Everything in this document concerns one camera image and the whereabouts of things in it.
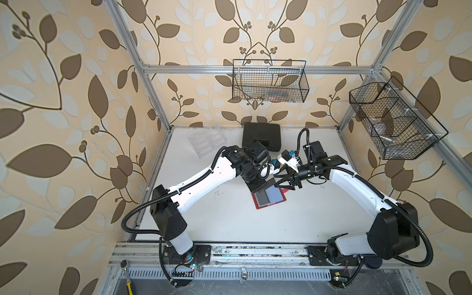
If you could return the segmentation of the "red leather card holder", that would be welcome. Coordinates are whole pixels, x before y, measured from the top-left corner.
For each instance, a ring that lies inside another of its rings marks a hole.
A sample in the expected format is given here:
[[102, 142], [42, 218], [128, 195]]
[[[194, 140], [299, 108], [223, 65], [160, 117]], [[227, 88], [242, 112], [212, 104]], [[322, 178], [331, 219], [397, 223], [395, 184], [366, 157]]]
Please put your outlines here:
[[[266, 189], [265, 192], [267, 193], [267, 195], [268, 195], [268, 197], [271, 201], [271, 204], [269, 206], [273, 206], [273, 205], [276, 205], [276, 204], [279, 204], [279, 203], [282, 203], [282, 202], [286, 201], [286, 197], [285, 197], [283, 189], [276, 188], [275, 186], [272, 186], [272, 187]], [[256, 209], [257, 210], [262, 209], [262, 208], [258, 208], [255, 197], [254, 197], [254, 194], [255, 193], [252, 194], [252, 198], [253, 198], [254, 205], [255, 205]]]

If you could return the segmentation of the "grey credit card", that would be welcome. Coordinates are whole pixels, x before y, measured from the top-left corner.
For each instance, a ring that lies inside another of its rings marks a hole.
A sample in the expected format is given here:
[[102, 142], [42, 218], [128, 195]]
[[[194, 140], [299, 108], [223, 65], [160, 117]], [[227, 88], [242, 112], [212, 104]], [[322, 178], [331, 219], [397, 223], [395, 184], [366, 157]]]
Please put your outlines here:
[[258, 208], [263, 208], [271, 204], [271, 201], [265, 191], [256, 192], [254, 194], [254, 197], [255, 197]]

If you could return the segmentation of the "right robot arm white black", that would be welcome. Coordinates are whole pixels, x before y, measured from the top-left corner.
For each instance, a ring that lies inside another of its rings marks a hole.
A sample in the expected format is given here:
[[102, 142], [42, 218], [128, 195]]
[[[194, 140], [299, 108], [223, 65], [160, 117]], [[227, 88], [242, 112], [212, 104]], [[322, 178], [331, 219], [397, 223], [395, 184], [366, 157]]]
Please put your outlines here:
[[372, 221], [370, 230], [359, 234], [341, 234], [330, 238], [326, 253], [330, 260], [355, 254], [397, 259], [424, 267], [433, 259], [431, 242], [419, 226], [417, 210], [411, 204], [399, 204], [357, 174], [342, 157], [313, 156], [301, 165], [291, 154], [270, 162], [276, 187], [293, 190], [304, 180], [321, 177], [339, 186], [356, 201]]

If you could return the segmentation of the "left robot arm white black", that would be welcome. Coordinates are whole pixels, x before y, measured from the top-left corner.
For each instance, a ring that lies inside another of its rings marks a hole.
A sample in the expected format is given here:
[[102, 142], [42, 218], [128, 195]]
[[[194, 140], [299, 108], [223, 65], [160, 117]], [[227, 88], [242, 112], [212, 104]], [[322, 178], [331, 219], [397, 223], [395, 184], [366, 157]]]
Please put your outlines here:
[[253, 194], [269, 186], [270, 175], [280, 171], [280, 163], [272, 159], [264, 146], [221, 147], [211, 165], [186, 181], [170, 188], [157, 186], [152, 192], [149, 210], [161, 232], [180, 256], [194, 251], [183, 214], [201, 197], [234, 178], [241, 177]]

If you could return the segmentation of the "black plastic tool case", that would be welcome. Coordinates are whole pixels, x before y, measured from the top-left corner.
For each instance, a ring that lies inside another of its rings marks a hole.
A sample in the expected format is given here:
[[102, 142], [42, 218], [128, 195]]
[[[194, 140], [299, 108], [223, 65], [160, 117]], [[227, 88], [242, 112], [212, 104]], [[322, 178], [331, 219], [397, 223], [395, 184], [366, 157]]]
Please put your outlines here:
[[243, 126], [242, 146], [248, 147], [259, 141], [268, 151], [281, 150], [281, 127], [279, 124], [247, 122]]

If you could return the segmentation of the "clear plastic organizer box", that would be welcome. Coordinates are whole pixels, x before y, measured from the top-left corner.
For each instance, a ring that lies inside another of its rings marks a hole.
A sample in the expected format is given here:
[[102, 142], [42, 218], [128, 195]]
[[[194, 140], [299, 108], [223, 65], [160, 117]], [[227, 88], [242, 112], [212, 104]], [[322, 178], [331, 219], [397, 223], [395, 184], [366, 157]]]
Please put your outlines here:
[[202, 129], [190, 135], [188, 139], [198, 157], [204, 157], [227, 143], [222, 130], [216, 128]]

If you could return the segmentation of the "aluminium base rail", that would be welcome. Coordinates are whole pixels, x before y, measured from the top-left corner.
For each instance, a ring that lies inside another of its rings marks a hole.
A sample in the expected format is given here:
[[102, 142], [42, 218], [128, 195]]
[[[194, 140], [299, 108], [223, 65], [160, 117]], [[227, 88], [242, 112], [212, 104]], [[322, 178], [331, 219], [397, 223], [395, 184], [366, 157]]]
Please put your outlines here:
[[316, 262], [313, 245], [207, 243], [195, 270], [172, 264], [155, 243], [119, 243], [101, 295], [126, 295], [120, 262], [128, 260], [135, 295], [421, 295], [413, 268], [396, 261], [378, 269]]

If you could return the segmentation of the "yellow handled ratchet tool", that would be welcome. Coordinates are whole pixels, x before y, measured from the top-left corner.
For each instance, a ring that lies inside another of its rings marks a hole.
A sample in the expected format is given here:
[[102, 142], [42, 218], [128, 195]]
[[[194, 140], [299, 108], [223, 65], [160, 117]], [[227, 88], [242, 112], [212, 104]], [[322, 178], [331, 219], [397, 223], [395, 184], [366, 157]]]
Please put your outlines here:
[[128, 260], [126, 260], [126, 259], [122, 260], [120, 262], [120, 267], [121, 267], [121, 269], [123, 270], [123, 272], [125, 274], [126, 287], [127, 287], [128, 295], [133, 295], [132, 281], [130, 280], [130, 276], [129, 276], [129, 273], [128, 273], [128, 268], [129, 268]]

